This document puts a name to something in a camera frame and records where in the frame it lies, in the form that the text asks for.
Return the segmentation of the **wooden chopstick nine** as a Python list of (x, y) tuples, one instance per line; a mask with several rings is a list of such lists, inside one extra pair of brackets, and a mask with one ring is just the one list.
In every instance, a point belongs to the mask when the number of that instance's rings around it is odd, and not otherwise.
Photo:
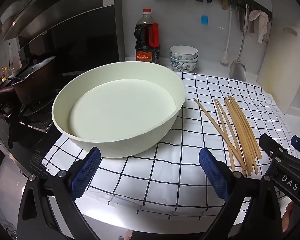
[(231, 95), (228, 95), (231, 103), (234, 105), (235, 109), (238, 111), (238, 114), (239, 116), (241, 117), (242, 119), (242, 122), (243, 122), (243, 125), (245, 126), (246, 130), (247, 130), (247, 133), (249, 135), (249, 138), (250, 138), (250, 141), (251, 141), (251, 144), (253, 146), (253, 149), (254, 149), (254, 153), (255, 153), (255, 157), (257, 159), (262, 159), (262, 154), (261, 154), (261, 151), (260, 151), (260, 148), (259, 146), (257, 145), (257, 141), (256, 141), (256, 138), (255, 138), (255, 135), (250, 127), (250, 124), (248, 122), (248, 120), (246, 119), (245, 117), (245, 114), (243, 113), (243, 111), (241, 110), (239, 104), (237, 103), (237, 101), (234, 99), (233, 96)]

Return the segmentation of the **wooden chopstick eight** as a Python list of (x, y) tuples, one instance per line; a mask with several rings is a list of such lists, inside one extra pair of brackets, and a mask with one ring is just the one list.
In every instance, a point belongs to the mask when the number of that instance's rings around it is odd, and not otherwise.
[(245, 137), (246, 137), (246, 139), (247, 139), (247, 142), (248, 142), (248, 145), (250, 146), (250, 148), (251, 148), (251, 151), (252, 151), (252, 156), (254, 157), (254, 158), (256, 158), (255, 157), (255, 153), (254, 153), (254, 149), (253, 149), (253, 146), (252, 146), (252, 144), (251, 144), (251, 141), (250, 141), (250, 138), (249, 138), (249, 135), (248, 135), (248, 133), (247, 133), (247, 130), (246, 130), (246, 128), (245, 128), (245, 126), (243, 125), (243, 122), (242, 122), (242, 119), (241, 119), (241, 117), (239, 116), (239, 118), (240, 118), (240, 121), (241, 121), (241, 124), (242, 124), (242, 126), (243, 126), (243, 130), (245, 131), (245, 133), (246, 133), (246, 135), (245, 135)]

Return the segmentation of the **wooden chopstick seven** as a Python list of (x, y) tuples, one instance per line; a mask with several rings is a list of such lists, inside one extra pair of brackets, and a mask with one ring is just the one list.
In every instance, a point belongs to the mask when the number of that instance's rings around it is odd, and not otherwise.
[(233, 96), (228, 95), (225, 103), (238, 134), (247, 169), (249, 171), (252, 171), (252, 168), (256, 170), (257, 160), (262, 158), (262, 156), (257, 148), (249, 122)]

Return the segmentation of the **wooden chopstick one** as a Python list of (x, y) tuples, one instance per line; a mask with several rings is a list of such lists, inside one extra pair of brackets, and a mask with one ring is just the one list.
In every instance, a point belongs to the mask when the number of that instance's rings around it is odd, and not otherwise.
[[(213, 126), (215, 127), (215, 129), (217, 129), (218, 133), (223, 137), (224, 134), (222, 132), (222, 129), (220, 128), (220, 126), (217, 124), (217, 122), (215, 122), (215, 120), (213, 119), (213, 117), (208, 113), (208, 111), (199, 103), (199, 101), (195, 98), (193, 98), (193, 100), (195, 101), (195, 103), (198, 105), (198, 107), (204, 112), (204, 114), (206, 115), (206, 117), (211, 121), (211, 123), (213, 124)], [(232, 151), (234, 153), (234, 156), (236, 157), (236, 159), (238, 160), (238, 162), (241, 165), (241, 168), (243, 168), (243, 170), (247, 170), (247, 167), (245, 165), (244, 160), (242, 159), (242, 157), (239, 155), (238, 150), (236, 150), (236, 148), (234, 147), (234, 145), (231, 143), (230, 147), (232, 148)]]

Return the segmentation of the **wooden chopstick six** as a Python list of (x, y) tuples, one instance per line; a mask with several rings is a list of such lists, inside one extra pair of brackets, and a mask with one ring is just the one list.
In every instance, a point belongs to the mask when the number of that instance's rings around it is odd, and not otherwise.
[(245, 165), (247, 167), (248, 176), (251, 176), (253, 172), (255, 172), (255, 174), (259, 174), (255, 158), (251, 155), (252, 151), (251, 151), (251, 148), (248, 145), (247, 139), (245, 137), (246, 133), (243, 130), (243, 126), (241, 124), (240, 118), (237, 115), (237, 112), (234, 109), (234, 107), (228, 97), (225, 100), (225, 104), (228, 108), (228, 111), (231, 115), (232, 121), (233, 121), (235, 129), (236, 129), (236, 132), (238, 134), (239, 142), (240, 142), (242, 152), (243, 152)]

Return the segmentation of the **wooden chopstick three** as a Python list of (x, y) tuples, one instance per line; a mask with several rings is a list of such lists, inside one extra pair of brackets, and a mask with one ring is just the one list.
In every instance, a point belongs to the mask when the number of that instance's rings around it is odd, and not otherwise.
[(232, 129), (230, 121), (227, 117), (227, 114), (224, 111), (224, 109), (223, 109), (222, 105), (220, 104), (219, 100), (214, 99), (214, 102), (215, 102), (216, 107), (218, 109), (218, 114), (219, 114), (219, 117), (221, 119), (223, 131), (227, 135), (230, 142), (234, 143), (234, 148), (236, 149), (235, 151), (233, 151), (230, 147), (228, 147), (231, 170), (232, 171), (235, 170), (234, 158), (236, 158), (237, 161), (239, 162), (240, 166), (241, 166), (243, 175), (246, 175), (245, 162), (244, 162), (244, 159), (243, 159), (242, 154), (241, 154), (241, 149), (240, 149), (240, 146), (238, 144), (238, 141), (237, 141), (236, 135), (234, 133), (234, 130)]

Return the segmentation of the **wooden chopstick two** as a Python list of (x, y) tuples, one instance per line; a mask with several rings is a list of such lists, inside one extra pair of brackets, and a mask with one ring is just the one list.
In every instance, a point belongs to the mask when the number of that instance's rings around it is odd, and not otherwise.
[(222, 132), (224, 134), (223, 138), (224, 138), (224, 140), (225, 140), (225, 142), (227, 143), (227, 146), (228, 146), (231, 170), (235, 171), (236, 169), (235, 169), (235, 162), (234, 162), (234, 153), (232, 151), (232, 148), (230, 147), (231, 142), (229, 140), (229, 137), (228, 137), (228, 134), (227, 134), (227, 131), (226, 131), (226, 126), (225, 126), (225, 123), (224, 123), (224, 119), (222, 117), (222, 113), (221, 113), (221, 110), (220, 110), (220, 107), (218, 105), (217, 100), (214, 99), (213, 101), (215, 103), (215, 107), (217, 109), (217, 113), (218, 113), (218, 116), (219, 116), (219, 119), (220, 119), (220, 122), (221, 122), (221, 129), (222, 129)]

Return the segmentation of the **white black checkered cloth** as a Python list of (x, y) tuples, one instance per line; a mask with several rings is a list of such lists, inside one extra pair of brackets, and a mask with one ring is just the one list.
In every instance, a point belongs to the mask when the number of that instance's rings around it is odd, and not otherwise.
[(209, 117), (219, 119), (213, 104), (231, 95), (256, 138), (268, 134), (289, 154), (290, 130), (272, 96), (261, 87), (222, 77), (181, 74), (186, 100), (172, 129), (149, 150), (122, 159), (102, 159), (84, 195), (76, 200), (81, 212), (94, 219), (117, 222), (119, 209), (163, 219), (202, 220), (216, 217), (218, 198), (199, 164), (207, 147), (214, 157), (240, 170)]

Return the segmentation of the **white cutting board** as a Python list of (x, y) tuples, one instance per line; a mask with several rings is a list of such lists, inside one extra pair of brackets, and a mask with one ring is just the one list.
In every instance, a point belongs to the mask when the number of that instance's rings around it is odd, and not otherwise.
[(275, 20), (256, 82), (286, 114), (300, 86), (300, 29)]

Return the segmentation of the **black gas stove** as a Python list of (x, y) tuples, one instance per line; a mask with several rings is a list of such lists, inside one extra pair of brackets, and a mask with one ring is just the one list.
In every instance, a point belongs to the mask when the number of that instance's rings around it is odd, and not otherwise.
[(51, 116), (59, 92), (55, 89), (46, 103), (31, 109), (12, 88), (0, 89), (0, 143), (28, 174), (50, 176), (42, 161), (61, 136)]

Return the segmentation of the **steel spatula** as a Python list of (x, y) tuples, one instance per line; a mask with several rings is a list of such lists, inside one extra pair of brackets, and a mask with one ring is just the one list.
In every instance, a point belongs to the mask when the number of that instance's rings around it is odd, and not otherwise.
[(248, 5), (245, 5), (245, 13), (244, 13), (244, 25), (243, 25), (243, 36), (242, 36), (242, 42), (241, 47), (239, 50), (238, 58), (232, 62), (230, 66), (230, 72), (229, 77), (234, 80), (243, 81), (245, 82), (247, 79), (247, 73), (246, 68), (244, 64), (241, 62), (241, 56), (243, 52), (244, 42), (245, 42), (245, 36), (247, 33), (247, 27), (248, 27), (248, 14), (249, 14), (249, 8)]

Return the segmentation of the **large white round basin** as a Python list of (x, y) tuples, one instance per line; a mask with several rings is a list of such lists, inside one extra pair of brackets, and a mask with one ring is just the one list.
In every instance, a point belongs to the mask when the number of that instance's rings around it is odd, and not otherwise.
[(156, 145), (172, 128), (185, 98), (185, 86), (172, 70), (117, 62), (70, 81), (53, 102), (52, 120), (81, 149), (124, 158)]

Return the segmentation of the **dark cooking pot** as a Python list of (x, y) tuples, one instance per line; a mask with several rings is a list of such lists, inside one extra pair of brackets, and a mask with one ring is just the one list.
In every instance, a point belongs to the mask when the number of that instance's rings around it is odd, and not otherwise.
[(26, 106), (52, 98), (58, 76), (56, 63), (55, 56), (48, 57), (27, 68), (18, 77), (11, 78), (11, 86), (0, 89), (0, 104), (12, 103), (14, 98), (18, 98)]

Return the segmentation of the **bottom floral ceramic bowl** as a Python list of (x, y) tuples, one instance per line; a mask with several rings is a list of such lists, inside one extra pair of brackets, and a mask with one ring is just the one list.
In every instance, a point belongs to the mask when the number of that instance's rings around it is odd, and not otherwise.
[(196, 68), (197, 62), (178, 62), (170, 61), (170, 66), (175, 72), (191, 72)]

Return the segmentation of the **floral ceramic bowl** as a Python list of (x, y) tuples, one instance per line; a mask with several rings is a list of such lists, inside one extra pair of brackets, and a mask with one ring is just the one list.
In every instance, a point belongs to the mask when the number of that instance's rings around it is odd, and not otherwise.
[(182, 60), (182, 59), (175, 59), (170, 56), (170, 61), (175, 64), (195, 64), (198, 62), (198, 58), (191, 59), (191, 60)]
[(198, 49), (191, 46), (172, 46), (169, 49), (170, 57), (178, 60), (193, 60), (198, 57)]
[(175, 72), (191, 72), (196, 68), (197, 62), (178, 62), (170, 61), (170, 66)]

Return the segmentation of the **middle floral ceramic bowl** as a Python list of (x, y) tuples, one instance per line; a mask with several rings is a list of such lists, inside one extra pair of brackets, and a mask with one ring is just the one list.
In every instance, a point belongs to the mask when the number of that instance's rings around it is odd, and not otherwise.
[(191, 60), (182, 60), (182, 59), (175, 59), (170, 56), (170, 61), (175, 64), (195, 64), (198, 62), (198, 58), (191, 59)]

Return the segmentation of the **pink hanging rag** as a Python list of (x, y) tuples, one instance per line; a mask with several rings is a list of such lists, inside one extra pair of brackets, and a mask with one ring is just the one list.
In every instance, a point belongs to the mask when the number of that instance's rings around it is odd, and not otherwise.
[(249, 14), (248, 20), (250, 22), (253, 22), (254, 20), (258, 19), (258, 43), (263, 42), (263, 38), (268, 33), (268, 22), (269, 22), (269, 16), (266, 12), (263, 12), (261, 10), (253, 10)]

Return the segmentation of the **top floral ceramic bowl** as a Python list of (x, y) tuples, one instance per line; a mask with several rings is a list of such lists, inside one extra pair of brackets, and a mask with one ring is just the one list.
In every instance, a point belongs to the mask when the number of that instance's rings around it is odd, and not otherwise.
[(198, 57), (198, 49), (191, 46), (172, 46), (169, 49), (170, 57), (178, 60), (193, 60)]

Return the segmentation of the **dark soy sauce bottle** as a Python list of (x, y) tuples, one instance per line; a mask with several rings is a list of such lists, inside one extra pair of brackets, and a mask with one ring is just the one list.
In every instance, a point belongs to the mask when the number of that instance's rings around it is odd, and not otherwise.
[(159, 25), (152, 17), (151, 9), (143, 9), (142, 18), (135, 26), (136, 61), (159, 63)]

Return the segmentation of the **black range hood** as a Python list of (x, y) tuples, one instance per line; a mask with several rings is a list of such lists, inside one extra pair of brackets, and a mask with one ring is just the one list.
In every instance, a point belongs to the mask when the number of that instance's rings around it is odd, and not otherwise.
[(16, 0), (1, 16), (0, 41), (21, 38), (21, 46), (53, 28), (64, 35), (115, 28), (121, 0)]

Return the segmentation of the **blue wall hook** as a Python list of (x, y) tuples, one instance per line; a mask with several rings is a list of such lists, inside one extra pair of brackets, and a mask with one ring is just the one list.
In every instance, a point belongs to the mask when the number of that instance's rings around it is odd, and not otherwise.
[(206, 16), (206, 15), (202, 15), (201, 16), (201, 24), (202, 25), (208, 25), (208, 23), (209, 23), (209, 17)]

